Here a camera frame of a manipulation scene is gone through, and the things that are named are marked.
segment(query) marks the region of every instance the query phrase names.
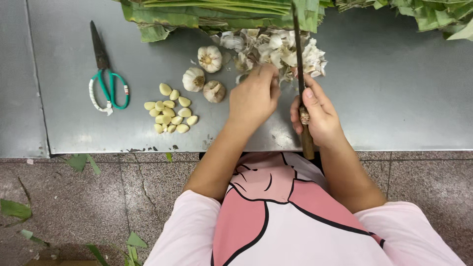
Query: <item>person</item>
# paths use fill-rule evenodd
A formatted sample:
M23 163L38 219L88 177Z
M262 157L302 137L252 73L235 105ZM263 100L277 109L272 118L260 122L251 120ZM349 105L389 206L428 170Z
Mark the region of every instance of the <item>person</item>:
M176 199L145 266L464 265L416 205L388 202L305 75L309 131L324 175L292 152L242 157L276 110L278 69L255 67L230 93L228 120ZM299 96L290 117L300 134Z

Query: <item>cartoon print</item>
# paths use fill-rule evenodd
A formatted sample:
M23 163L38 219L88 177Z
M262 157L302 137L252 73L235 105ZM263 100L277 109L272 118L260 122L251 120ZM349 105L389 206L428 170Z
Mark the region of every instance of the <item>cartoon print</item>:
M235 169L215 230L212 266L226 266L264 235L267 202L291 204L303 214L335 228L372 236L345 207L314 181L298 178L283 153L251 153Z

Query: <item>shirt sleeve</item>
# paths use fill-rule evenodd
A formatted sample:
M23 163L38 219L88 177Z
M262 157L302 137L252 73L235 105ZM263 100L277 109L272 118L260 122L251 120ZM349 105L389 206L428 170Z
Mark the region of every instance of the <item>shirt sleeve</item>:
M144 266L209 265L219 212L215 199L184 191Z
M385 240L383 250L394 265L465 265L415 204L388 202L354 215Z

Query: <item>pink t-shirt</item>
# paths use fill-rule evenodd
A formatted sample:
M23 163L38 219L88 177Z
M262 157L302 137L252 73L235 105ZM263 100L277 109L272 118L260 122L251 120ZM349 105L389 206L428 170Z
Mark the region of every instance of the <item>pink t-shirt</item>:
M242 157L223 204L185 191L144 266L465 265L409 202L351 214L291 152Z

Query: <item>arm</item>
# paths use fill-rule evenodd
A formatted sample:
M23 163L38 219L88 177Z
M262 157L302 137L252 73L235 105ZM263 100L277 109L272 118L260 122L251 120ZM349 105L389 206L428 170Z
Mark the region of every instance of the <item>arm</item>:
M310 114L309 131L320 147L325 178L332 197L352 213L378 207L387 202L376 184L368 177L356 152L343 134L337 112L320 85L304 75L303 101ZM299 96L291 106L294 130L302 133L298 114Z
M223 199L248 139L276 110L280 95L277 77L274 65L259 65L231 90L227 123L189 177L184 191Z

